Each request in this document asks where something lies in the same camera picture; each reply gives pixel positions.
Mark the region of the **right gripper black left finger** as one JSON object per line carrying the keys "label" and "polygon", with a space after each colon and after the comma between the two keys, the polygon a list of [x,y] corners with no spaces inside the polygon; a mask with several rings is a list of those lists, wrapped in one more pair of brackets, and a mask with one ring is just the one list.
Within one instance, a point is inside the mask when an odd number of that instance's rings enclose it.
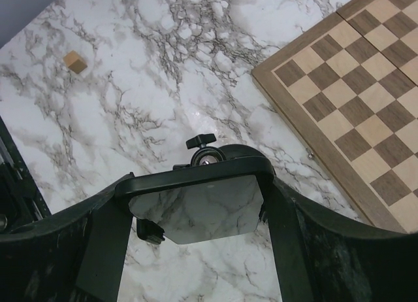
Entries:
{"label": "right gripper black left finger", "polygon": [[2,301],[116,301],[132,217],[115,184],[1,236]]}

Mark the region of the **black smartphone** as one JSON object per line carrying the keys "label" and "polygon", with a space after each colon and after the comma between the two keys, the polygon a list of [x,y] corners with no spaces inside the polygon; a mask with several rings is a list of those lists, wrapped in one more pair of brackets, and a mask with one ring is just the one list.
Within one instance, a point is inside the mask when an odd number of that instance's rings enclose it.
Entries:
{"label": "black smartphone", "polygon": [[129,178],[114,198],[137,219],[139,239],[199,243],[255,231],[274,175],[265,157],[235,158]]}

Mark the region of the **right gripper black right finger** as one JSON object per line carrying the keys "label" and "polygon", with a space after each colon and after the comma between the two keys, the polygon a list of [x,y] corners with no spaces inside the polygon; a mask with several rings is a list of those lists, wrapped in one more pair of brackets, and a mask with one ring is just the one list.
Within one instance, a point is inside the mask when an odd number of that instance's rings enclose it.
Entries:
{"label": "right gripper black right finger", "polygon": [[352,220],[278,178],[263,190],[282,301],[416,301],[417,234]]}

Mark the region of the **black phone stand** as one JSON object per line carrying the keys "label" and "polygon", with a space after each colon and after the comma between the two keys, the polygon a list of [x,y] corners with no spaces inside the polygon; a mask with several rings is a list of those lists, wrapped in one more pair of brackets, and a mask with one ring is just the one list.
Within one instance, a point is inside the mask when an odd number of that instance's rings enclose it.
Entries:
{"label": "black phone stand", "polygon": [[129,209],[137,219],[137,236],[152,244],[176,244],[252,233],[259,225],[263,197],[255,175],[193,184],[196,168],[244,157],[260,157],[256,149],[229,144],[198,145],[187,166],[145,176]]}

